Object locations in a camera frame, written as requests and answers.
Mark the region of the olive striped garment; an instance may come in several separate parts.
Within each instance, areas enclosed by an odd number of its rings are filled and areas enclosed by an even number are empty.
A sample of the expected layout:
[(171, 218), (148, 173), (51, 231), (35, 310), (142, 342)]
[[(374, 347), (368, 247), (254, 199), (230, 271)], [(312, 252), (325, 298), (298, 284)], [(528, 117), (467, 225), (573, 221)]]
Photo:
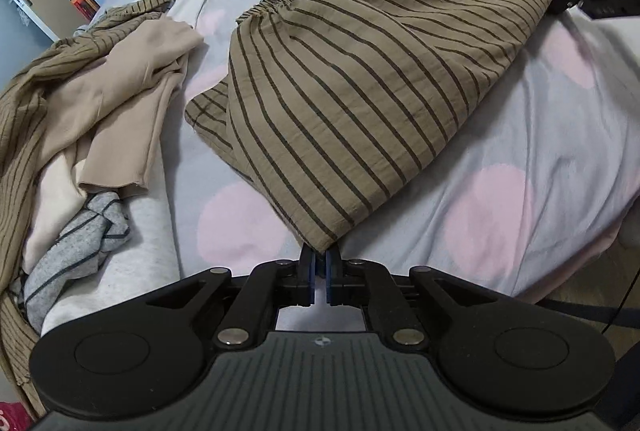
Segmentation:
[(111, 52), (145, 20), (156, 20), (176, 0), (138, 0), (107, 10), (77, 36), (58, 40), (14, 76), (1, 93), (1, 370), (27, 414), (45, 413), (32, 384), (28, 360), (39, 340), (9, 287), (35, 203), (34, 181), (46, 117), (44, 93)]

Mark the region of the olive striped trousers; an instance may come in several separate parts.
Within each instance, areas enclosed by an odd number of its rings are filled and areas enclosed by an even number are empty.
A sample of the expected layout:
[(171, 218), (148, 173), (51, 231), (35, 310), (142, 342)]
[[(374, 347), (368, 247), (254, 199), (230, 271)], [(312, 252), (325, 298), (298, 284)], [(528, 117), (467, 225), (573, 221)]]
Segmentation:
[(552, 0), (262, 0), (186, 121), (318, 251), (445, 148)]

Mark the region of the polka dot bed sheet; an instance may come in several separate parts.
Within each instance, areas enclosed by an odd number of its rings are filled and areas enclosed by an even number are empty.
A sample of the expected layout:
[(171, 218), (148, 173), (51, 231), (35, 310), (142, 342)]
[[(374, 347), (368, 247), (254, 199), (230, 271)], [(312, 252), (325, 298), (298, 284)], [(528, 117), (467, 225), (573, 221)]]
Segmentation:
[[(298, 255), (265, 199), (183, 117), (184, 102), (224, 76), (235, 20), (257, 1), (207, 0), (205, 48), (165, 121), (184, 275), (212, 265), (241, 275)], [(638, 194), (639, 22), (570, 10), (539, 28), (436, 162), (359, 225), (343, 253), (396, 273), (426, 263), (508, 295), (547, 295), (612, 243)]]

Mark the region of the beige garment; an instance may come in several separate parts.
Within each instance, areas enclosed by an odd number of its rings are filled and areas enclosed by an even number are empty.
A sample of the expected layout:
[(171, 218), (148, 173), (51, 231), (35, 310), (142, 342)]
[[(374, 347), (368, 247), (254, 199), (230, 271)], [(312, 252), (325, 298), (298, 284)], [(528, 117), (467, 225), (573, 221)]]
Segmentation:
[(89, 136), (79, 185), (122, 197), (145, 193), (171, 95), (186, 78), (190, 52), (202, 43), (188, 23), (167, 16), (142, 22), (49, 95), (37, 168)]

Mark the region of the cream white garment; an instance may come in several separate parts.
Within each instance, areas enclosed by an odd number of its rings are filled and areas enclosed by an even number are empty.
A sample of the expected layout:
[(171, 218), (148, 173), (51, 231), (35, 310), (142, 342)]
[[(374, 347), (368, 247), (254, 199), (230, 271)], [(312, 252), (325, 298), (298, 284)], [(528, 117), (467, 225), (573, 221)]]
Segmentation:
[(77, 142), (56, 154), (40, 173), (34, 214), (23, 248), (25, 273), (32, 273), (64, 226), (84, 206), (87, 193), (79, 186), (79, 177), (86, 158), (87, 148)]

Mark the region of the pink Lotso bag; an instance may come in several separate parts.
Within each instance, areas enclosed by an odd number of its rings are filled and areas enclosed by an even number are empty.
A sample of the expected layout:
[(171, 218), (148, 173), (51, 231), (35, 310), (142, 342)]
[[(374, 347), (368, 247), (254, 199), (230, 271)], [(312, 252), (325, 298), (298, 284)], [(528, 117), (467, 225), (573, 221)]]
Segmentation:
[(27, 431), (32, 418), (21, 403), (0, 403), (0, 431)]

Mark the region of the grey patterned garment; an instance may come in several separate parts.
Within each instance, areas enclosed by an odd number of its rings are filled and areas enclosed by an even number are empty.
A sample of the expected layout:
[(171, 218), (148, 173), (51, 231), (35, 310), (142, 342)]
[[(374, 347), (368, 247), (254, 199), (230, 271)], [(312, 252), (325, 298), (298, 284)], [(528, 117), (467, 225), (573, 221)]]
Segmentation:
[(90, 196), (25, 281), (23, 304), (32, 328), (42, 330), (47, 314), (70, 281), (96, 274), (129, 238), (128, 214), (119, 195), (107, 191)]

